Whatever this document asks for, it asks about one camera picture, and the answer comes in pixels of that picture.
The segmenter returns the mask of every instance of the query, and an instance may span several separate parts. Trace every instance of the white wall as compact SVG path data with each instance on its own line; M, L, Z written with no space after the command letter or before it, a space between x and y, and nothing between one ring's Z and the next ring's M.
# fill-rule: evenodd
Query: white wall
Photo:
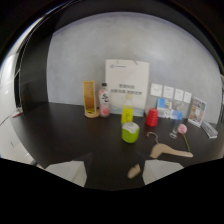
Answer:
M83 105L83 80L105 81L105 60L150 63L150 84L188 91L207 102L204 119L216 123L221 107L218 66L192 35L163 19L139 13L105 13L54 33L48 55L50 102ZM148 96L146 109L157 97ZM185 104L184 117L189 105Z

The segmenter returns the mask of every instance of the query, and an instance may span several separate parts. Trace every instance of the hanger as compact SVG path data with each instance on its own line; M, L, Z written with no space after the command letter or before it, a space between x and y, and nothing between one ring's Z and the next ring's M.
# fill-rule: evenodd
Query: hanger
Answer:
M178 150L172 149L168 145L160 144L158 142L158 136L154 132L148 132L147 136L149 137L150 134L154 135L156 137L156 139L155 139L156 145L152 148L152 152L150 154L150 157L156 159L162 153L172 154L172 155L175 155L175 156L193 157L193 154L190 153L190 152L178 151Z
M172 154L175 156L193 157L193 154L190 152L178 151L169 147L168 145L160 144L158 142L158 136L154 132L148 132L147 136L149 137L150 134L156 137L155 138L156 145L152 148L152 152L150 154L151 158L157 159L162 153ZM129 179L132 179L135 176L137 176L140 172L141 172L140 166L139 164L136 164L128 171L127 176Z

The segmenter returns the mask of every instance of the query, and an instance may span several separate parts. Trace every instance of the pink object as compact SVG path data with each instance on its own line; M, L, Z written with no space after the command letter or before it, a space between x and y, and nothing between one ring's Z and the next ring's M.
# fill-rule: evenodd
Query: pink object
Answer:
M187 132L187 127L184 124L180 124L178 126L178 132L180 132L181 134L185 134Z
M100 114L102 114L103 116L108 116L109 113L110 113L109 108L107 108L103 105L100 105Z

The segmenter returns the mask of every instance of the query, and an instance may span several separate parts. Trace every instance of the white container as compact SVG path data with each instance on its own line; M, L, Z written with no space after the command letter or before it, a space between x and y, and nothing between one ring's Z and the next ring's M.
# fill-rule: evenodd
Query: white container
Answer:
M107 90L107 84L102 83L102 87L99 90L99 113L101 117L108 117L110 115L110 102L109 102L109 91Z

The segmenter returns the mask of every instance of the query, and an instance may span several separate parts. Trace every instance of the table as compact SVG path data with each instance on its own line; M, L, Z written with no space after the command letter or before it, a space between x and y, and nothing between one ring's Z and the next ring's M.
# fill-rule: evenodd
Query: table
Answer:
M159 143L176 150L187 151L184 138L178 134L172 139L174 120L159 118L156 127L145 124L145 117L134 117L140 126L136 143L128 144L121 138L121 115L90 119L84 115L84 107L58 103L44 103L28 114L11 118L12 125L30 155L43 167L71 160L84 160L87 167L85 188L100 190L124 190L144 186L142 175L127 178L131 167L144 162L155 145L155 132ZM158 159L180 163L183 167L223 158L224 126L213 125L217 139L209 139L203 129L183 120L193 158L162 154Z

